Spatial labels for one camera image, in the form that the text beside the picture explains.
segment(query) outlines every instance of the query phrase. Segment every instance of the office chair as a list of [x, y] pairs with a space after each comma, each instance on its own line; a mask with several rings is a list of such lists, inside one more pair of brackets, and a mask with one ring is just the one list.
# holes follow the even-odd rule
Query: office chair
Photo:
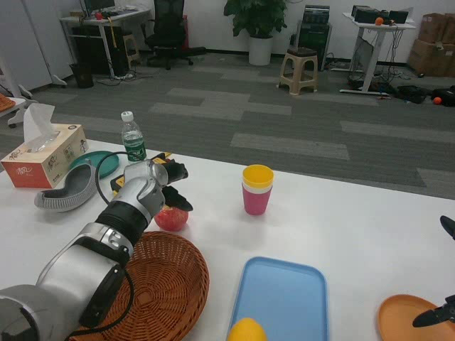
[[186, 39], [183, 25], [184, 0], [154, 0], [154, 3], [155, 19], [149, 20], [155, 23], [154, 34], [147, 37], [145, 23], [141, 25], [145, 43], [156, 52], [156, 55], [149, 58], [147, 63], [164, 58], [166, 70], [170, 70], [170, 60], [178, 58], [187, 60], [188, 64], [192, 65], [193, 61], [183, 56], [181, 50]]

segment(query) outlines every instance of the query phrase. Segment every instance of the white container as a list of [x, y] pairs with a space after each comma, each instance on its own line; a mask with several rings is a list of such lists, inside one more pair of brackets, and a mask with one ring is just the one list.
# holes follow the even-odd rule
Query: white container
[[272, 44], [273, 37], [265, 39], [250, 37], [250, 64], [257, 66], [270, 64]]
[[270, 186], [268, 186], [266, 188], [253, 188], [242, 181], [242, 186], [244, 189], [246, 189], [248, 192], [250, 192], [252, 194], [264, 194], [272, 189], [273, 183], [270, 184]]

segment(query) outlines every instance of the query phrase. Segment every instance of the trash bin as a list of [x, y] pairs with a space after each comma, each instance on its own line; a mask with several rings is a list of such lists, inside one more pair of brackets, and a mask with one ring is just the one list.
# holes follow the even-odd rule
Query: trash bin
[[93, 86], [93, 77], [90, 65], [88, 64], [71, 64], [71, 70], [76, 77], [77, 86], [81, 89], [86, 89]]

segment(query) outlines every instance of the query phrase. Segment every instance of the tissue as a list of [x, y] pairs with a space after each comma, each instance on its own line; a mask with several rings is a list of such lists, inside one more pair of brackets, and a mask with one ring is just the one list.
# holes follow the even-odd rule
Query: tissue
[[23, 138], [31, 153], [45, 148], [58, 136], [50, 119], [54, 112], [53, 105], [33, 103], [23, 116]]

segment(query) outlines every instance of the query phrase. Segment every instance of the cardboard box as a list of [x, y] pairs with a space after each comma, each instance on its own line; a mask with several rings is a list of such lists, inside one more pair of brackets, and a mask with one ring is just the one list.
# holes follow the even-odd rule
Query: cardboard box
[[442, 41], [448, 16], [439, 13], [425, 14], [420, 26], [419, 39], [427, 43]]
[[436, 77], [447, 76], [451, 72], [455, 45], [445, 44], [443, 47], [443, 50], [439, 50], [436, 44], [416, 39], [407, 63], [416, 73]]
[[443, 44], [455, 44], [455, 13], [446, 13], [447, 24], [442, 36]]
[[88, 150], [81, 125], [53, 124], [53, 127], [60, 133], [43, 150], [31, 153], [26, 144], [21, 144], [1, 161], [14, 187], [54, 188], [71, 163]]

